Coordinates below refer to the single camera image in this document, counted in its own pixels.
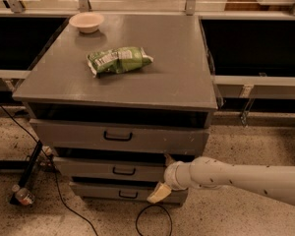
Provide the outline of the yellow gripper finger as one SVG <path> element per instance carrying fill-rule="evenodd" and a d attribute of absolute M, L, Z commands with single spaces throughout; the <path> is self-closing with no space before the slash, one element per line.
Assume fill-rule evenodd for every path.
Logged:
<path fill-rule="evenodd" d="M 169 166 L 170 164 L 175 162 L 175 160 L 173 159 L 173 157 L 170 154 L 166 154 L 164 157 L 165 157 L 165 165 L 166 166 Z"/>
<path fill-rule="evenodd" d="M 147 201 L 151 204 L 156 204 L 163 201 L 171 194 L 171 188 L 165 184 L 158 182 L 154 191 L 147 197 Z"/>

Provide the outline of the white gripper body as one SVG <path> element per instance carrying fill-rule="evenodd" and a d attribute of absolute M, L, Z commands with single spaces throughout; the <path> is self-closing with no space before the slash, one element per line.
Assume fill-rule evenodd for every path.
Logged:
<path fill-rule="evenodd" d="M 182 161 L 171 163 L 164 172 L 165 183 L 174 191 L 186 190 L 190 187 L 190 164 Z"/>

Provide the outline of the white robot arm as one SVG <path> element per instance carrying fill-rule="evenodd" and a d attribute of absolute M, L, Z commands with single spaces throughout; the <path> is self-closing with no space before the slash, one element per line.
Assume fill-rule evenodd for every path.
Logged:
<path fill-rule="evenodd" d="M 147 200 L 156 204 L 173 191 L 233 186 L 295 206 L 295 166 L 239 165 L 200 156 L 192 162 L 166 155 L 164 182 L 158 182 Z"/>

